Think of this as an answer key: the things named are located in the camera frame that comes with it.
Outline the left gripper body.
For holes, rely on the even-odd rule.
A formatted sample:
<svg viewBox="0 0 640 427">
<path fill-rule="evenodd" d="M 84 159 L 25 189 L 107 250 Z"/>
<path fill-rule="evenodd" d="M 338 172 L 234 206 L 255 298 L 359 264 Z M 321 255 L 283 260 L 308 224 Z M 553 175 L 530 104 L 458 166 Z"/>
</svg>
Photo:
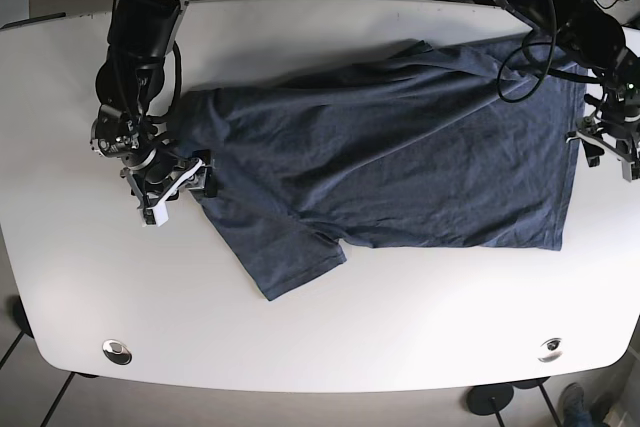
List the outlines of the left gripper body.
<svg viewBox="0 0 640 427">
<path fill-rule="evenodd" d="M 622 121 L 583 117 L 573 131 L 565 138 L 566 142 L 586 140 L 603 149 L 603 156 L 608 154 L 622 161 L 639 163 L 639 117 L 624 117 Z"/>
</svg>

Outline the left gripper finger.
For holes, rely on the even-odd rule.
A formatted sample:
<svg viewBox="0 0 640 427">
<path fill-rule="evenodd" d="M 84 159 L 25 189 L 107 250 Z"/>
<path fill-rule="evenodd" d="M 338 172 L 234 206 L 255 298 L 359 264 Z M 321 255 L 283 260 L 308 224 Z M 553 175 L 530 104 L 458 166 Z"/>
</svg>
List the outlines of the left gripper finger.
<svg viewBox="0 0 640 427">
<path fill-rule="evenodd" d="M 582 146 L 588 166 L 598 167 L 603 156 L 603 149 L 599 145 L 594 145 L 586 140 L 582 141 Z"/>
</svg>

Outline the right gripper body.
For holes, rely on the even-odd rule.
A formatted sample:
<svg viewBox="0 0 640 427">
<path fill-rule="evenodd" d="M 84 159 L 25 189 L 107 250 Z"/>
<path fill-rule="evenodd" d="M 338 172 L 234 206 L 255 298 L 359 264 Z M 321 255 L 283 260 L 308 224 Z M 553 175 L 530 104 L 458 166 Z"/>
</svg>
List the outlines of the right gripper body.
<svg viewBox="0 0 640 427">
<path fill-rule="evenodd" d="M 154 158 L 144 167 L 124 167 L 120 177 L 129 184 L 131 194 L 141 206 L 154 206 L 176 200 L 182 190 L 192 191 L 196 171 L 202 166 L 214 166 L 209 156 L 173 157 L 160 161 Z"/>
</svg>

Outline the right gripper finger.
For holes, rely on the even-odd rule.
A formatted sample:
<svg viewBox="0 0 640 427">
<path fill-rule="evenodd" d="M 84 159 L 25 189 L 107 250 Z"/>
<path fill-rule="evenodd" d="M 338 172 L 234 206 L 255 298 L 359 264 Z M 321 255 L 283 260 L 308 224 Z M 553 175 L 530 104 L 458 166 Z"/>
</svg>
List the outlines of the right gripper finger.
<svg viewBox="0 0 640 427">
<path fill-rule="evenodd" d="M 192 191 L 205 198 L 215 198 L 218 193 L 218 183 L 210 166 L 202 166 L 196 171 L 192 181 Z"/>
</svg>

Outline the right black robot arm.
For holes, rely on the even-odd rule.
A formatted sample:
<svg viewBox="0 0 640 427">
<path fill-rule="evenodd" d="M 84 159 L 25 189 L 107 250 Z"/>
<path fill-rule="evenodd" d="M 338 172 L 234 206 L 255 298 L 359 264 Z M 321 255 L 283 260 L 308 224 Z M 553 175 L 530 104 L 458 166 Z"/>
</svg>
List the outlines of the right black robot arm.
<svg viewBox="0 0 640 427">
<path fill-rule="evenodd" d="M 181 95 L 176 35 L 189 1 L 113 0 L 106 60 L 95 82 L 100 107 L 91 148 L 122 162 L 120 175 L 147 226 L 167 221 L 167 204 L 181 189 L 203 191 L 211 184 L 209 154 L 178 155 L 170 132 L 158 129 Z"/>
</svg>

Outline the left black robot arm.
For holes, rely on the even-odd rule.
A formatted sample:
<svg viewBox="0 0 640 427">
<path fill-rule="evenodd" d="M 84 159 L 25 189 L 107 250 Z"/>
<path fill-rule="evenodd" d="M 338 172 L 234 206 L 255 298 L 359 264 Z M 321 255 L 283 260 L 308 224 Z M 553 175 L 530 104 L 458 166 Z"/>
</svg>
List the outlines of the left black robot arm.
<svg viewBox="0 0 640 427">
<path fill-rule="evenodd" d="M 591 76 L 571 75 L 576 83 L 601 87 L 586 96 L 593 113 L 578 121 L 569 140 L 582 143 L 589 166 L 615 156 L 627 181 L 639 177 L 639 56 L 626 44 L 621 24 L 596 0 L 492 0 L 563 50 Z"/>
</svg>

